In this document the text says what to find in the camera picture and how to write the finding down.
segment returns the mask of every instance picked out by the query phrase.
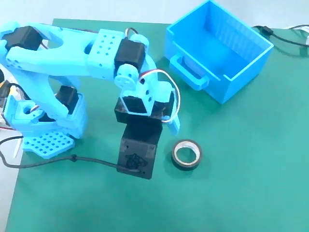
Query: blue box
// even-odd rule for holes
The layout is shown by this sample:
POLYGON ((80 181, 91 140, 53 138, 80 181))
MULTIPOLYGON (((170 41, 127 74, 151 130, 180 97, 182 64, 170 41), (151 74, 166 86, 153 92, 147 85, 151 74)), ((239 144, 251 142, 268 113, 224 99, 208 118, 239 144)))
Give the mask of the blue box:
POLYGON ((165 57, 193 89, 223 104, 256 77, 273 44, 208 0, 166 31, 165 57))

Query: box handle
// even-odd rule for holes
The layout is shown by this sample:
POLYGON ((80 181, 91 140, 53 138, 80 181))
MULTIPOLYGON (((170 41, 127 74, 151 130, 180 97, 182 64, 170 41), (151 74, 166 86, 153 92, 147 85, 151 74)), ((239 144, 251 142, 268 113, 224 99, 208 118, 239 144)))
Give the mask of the box handle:
POLYGON ((200 79, 196 78, 192 73, 194 71, 188 70, 184 66, 181 65, 181 61, 183 60, 183 56, 174 55, 170 61, 170 68, 179 74, 182 79, 194 90, 202 90, 206 88, 209 84, 209 78, 207 76, 203 76, 200 79))

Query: black electrical tape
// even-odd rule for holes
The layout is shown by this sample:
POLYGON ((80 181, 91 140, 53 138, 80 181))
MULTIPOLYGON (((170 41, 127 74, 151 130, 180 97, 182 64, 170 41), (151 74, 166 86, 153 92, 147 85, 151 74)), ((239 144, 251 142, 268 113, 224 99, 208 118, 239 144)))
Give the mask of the black electrical tape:
POLYGON ((179 140, 173 147, 172 150, 172 162, 174 166, 182 171, 191 171, 194 170, 195 168, 198 167, 202 160, 203 154, 202 154, 202 149, 198 145, 197 142, 190 140, 190 139, 182 139, 179 140), (183 162, 179 159, 177 156, 177 151, 180 150, 181 148, 189 148, 194 151, 196 158, 193 162, 191 163, 186 163, 183 162))

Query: green cutting mat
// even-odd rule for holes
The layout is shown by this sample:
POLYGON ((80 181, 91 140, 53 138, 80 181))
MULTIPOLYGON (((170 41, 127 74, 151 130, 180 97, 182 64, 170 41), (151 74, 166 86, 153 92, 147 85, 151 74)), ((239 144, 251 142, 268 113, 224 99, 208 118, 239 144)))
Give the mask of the green cutting mat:
MULTIPOLYGON (((55 19, 54 25, 134 27, 149 39, 158 67, 171 72, 163 58, 165 24, 55 19)), ((275 32, 304 41, 289 30, 275 32)), ((309 231, 308 51, 273 42, 278 48, 263 72, 224 105, 172 75, 182 94, 181 132, 173 137, 164 128, 151 180, 85 162, 20 170, 6 231, 309 231), (188 173, 169 156, 173 143, 185 138, 204 152, 201 165, 188 173)), ((119 90, 81 80, 90 121, 70 153, 117 162, 125 129, 113 112, 119 90)), ((39 160, 25 154, 22 163, 39 160)))

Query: blue perforated plate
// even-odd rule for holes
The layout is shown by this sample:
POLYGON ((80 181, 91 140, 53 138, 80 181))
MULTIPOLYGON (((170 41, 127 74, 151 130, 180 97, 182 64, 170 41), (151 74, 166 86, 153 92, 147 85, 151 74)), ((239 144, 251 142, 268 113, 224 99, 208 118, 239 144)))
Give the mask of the blue perforated plate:
POLYGON ((44 159, 50 159, 74 146, 74 140, 65 134, 50 132, 39 137, 25 137, 23 150, 32 151, 44 159))

